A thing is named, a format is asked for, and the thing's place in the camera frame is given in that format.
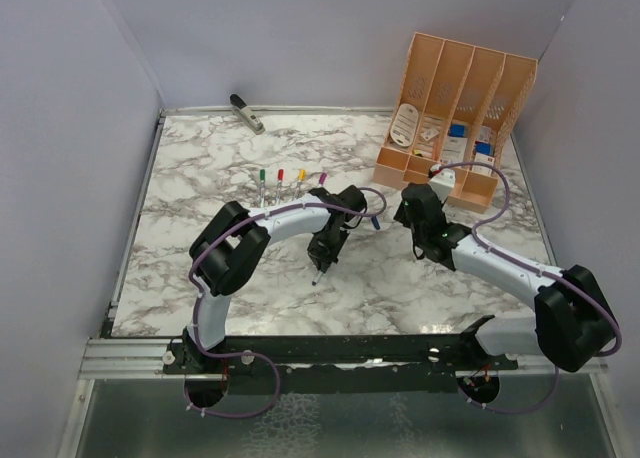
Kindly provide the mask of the blue white box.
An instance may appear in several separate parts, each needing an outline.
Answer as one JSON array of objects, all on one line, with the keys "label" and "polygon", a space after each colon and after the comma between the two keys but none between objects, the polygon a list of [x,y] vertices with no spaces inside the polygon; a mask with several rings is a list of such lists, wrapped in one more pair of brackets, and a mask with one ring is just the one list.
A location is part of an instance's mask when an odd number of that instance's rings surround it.
[{"label": "blue white box", "polygon": [[453,138],[467,138],[469,136],[469,126],[462,123],[450,125],[448,135]]}]

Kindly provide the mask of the white marker green end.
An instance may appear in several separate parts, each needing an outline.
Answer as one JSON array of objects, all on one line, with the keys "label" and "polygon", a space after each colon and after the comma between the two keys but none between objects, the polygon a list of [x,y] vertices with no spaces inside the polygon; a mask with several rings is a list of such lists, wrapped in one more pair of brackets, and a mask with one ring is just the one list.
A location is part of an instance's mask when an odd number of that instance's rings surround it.
[{"label": "white marker green end", "polygon": [[259,206],[261,208],[264,208],[265,206],[265,195],[266,195],[266,180],[265,182],[261,182],[260,181],[260,176],[259,176]]}]

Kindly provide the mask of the white marker red end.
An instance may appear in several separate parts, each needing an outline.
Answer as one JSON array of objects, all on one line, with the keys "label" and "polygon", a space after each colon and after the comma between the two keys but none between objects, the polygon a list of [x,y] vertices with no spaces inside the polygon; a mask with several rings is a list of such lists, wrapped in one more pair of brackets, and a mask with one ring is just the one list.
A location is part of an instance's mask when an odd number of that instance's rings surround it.
[{"label": "white marker red end", "polygon": [[281,202],[282,186],[283,186],[283,181],[279,182],[278,179],[277,179],[277,181],[276,181],[276,190],[275,190],[275,198],[274,198],[275,205],[278,205]]}]

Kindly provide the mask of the aluminium extrusion rail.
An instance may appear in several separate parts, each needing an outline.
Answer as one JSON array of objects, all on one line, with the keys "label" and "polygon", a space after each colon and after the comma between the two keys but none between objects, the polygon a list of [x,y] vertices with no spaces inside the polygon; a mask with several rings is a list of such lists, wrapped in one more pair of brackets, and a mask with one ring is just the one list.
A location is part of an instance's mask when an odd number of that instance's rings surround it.
[{"label": "aluminium extrusion rail", "polygon": [[155,379],[163,375],[168,338],[90,339],[81,360],[84,380]]}]

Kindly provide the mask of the peach desk organizer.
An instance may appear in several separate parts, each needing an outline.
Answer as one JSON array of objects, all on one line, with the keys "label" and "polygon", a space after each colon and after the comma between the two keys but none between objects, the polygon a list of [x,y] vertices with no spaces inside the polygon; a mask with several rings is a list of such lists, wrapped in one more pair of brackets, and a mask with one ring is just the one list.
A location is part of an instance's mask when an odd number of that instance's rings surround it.
[{"label": "peach desk organizer", "polygon": [[[453,206],[483,213],[498,187],[503,150],[529,97],[538,62],[450,39],[415,33],[409,46],[391,123],[402,103],[420,114],[412,145],[396,146],[389,129],[378,153],[373,180],[401,189],[426,183],[436,164],[455,164]],[[469,126],[467,138],[448,135],[451,124]],[[493,147],[490,176],[472,171],[476,142]]]}]

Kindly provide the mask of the white marker purple end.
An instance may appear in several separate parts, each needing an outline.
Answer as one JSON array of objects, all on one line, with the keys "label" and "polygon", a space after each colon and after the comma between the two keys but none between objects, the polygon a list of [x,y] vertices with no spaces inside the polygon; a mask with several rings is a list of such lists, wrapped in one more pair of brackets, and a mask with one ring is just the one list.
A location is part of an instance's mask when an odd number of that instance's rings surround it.
[{"label": "white marker purple end", "polygon": [[318,189],[324,187],[324,183],[325,183],[326,179],[327,179],[327,173],[326,172],[322,172],[320,174],[320,177],[319,177],[319,180],[318,180],[318,185],[317,185]]}]

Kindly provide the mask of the white oval perforated plate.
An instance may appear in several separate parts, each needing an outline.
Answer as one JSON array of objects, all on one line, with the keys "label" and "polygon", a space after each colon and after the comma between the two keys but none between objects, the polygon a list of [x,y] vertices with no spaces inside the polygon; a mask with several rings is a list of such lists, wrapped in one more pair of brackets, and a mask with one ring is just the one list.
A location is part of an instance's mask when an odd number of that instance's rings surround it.
[{"label": "white oval perforated plate", "polygon": [[389,137],[391,141],[401,148],[412,145],[419,122],[419,112],[410,103],[402,103],[391,123]]}]

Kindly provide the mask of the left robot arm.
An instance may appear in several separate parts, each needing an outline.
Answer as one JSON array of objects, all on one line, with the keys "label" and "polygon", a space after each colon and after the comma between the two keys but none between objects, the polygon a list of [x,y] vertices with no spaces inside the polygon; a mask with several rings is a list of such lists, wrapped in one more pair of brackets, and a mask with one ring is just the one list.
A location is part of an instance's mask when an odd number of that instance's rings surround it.
[{"label": "left robot arm", "polygon": [[268,246],[310,234],[307,254],[321,278],[338,262],[351,220],[367,211],[366,198],[354,185],[337,194],[314,188],[290,203],[266,208],[225,204],[189,249],[189,280],[198,289],[187,326],[189,364],[202,373],[218,366],[231,296],[251,279]]}]

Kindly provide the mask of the grey stapler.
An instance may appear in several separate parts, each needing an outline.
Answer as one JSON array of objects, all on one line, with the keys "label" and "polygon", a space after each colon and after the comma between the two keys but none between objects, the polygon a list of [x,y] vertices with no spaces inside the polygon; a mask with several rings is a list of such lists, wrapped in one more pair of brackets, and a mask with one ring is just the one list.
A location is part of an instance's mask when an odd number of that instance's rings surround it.
[{"label": "grey stapler", "polygon": [[264,124],[262,121],[238,94],[231,94],[229,100],[231,104],[231,111],[240,118],[247,127],[249,127],[256,135],[264,132]]}]

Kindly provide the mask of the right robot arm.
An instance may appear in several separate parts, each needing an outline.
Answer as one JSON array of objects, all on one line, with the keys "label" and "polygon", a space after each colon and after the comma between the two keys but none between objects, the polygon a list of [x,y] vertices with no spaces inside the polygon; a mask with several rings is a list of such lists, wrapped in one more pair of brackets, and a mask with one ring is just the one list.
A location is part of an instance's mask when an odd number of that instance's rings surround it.
[{"label": "right robot arm", "polygon": [[459,345],[467,367],[481,369],[498,355],[541,355],[576,372],[590,359],[619,349],[619,325],[588,269],[544,266],[495,246],[474,229],[448,221],[427,184],[411,183],[402,191],[394,218],[410,230],[417,259],[480,278],[534,313],[485,316],[469,326]]}]

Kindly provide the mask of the white marker blue end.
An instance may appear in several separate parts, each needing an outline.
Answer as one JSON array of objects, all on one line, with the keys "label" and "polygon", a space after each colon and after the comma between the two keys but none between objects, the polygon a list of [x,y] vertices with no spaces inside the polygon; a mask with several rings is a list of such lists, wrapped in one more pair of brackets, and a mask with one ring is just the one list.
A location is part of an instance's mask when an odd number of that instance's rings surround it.
[{"label": "white marker blue end", "polygon": [[320,279],[323,277],[324,273],[322,271],[319,271],[316,276],[314,277],[314,279],[312,280],[312,286],[316,286]]}]

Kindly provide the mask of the white red card box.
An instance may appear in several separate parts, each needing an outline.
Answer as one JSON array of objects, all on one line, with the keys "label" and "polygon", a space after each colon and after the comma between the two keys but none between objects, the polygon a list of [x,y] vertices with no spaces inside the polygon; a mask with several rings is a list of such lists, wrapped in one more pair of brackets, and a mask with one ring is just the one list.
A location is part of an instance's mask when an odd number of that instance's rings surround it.
[{"label": "white red card box", "polygon": [[476,142],[474,147],[472,171],[490,176],[492,170],[486,165],[494,165],[493,147],[489,143]]}]

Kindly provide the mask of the white marker orange end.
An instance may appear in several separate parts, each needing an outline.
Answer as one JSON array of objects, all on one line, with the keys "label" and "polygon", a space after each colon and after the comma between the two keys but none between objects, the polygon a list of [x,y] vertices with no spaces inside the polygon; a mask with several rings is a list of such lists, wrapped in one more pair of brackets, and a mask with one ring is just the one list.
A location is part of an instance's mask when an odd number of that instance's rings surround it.
[{"label": "white marker orange end", "polygon": [[298,178],[297,178],[296,185],[295,185],[295,188],[294,188],[294,195],[293,195],[294,200],[298,199],[300,197],[301,188],[302,188],[302,184],[304,183],[304,181],[299,181]]}]

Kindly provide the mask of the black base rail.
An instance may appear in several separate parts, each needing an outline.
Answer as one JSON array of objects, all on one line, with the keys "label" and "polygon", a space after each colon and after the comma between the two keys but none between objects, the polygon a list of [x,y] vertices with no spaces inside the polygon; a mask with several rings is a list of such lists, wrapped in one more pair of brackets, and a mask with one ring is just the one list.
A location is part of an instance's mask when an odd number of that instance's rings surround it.
[{"label": "black base rail", "polygon": [[469,332],[454,334],[229,336],[203,355],[187,336],[173,339],[163,373],[198,391],[236,395],[453,393],[458,374],[512,371]]}]

